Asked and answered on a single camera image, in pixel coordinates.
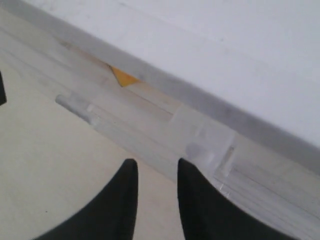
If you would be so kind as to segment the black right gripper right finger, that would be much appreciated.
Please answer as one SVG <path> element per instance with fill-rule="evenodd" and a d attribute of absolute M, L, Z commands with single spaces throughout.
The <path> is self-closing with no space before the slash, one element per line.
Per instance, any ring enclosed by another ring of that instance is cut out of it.
<path fill-rule="evenodd" d="M 191 162 L 177 165 L 177 198 L 187 240 L 291 240 L 223 196 Z"/>

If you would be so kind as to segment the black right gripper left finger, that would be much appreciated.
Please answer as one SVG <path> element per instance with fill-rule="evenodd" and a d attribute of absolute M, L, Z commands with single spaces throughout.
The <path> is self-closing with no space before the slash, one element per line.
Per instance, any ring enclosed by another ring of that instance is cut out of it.
<path fill-rule="evenodd" d="M 138 164 L 126 159 L 85 207 L 39 240 L 131 240 L 138 210 Z"/>

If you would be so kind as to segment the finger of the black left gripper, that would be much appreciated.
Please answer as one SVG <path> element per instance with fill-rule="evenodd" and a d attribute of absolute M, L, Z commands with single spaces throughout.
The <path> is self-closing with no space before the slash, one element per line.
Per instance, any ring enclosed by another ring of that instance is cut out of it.
<path fill-rule="evenodd" d="M 7 96 L 5 91 L 5 86 L 3 82 L 2 73 L 0 72 L 0 106 L 4 105 L 7 102 Z"/>

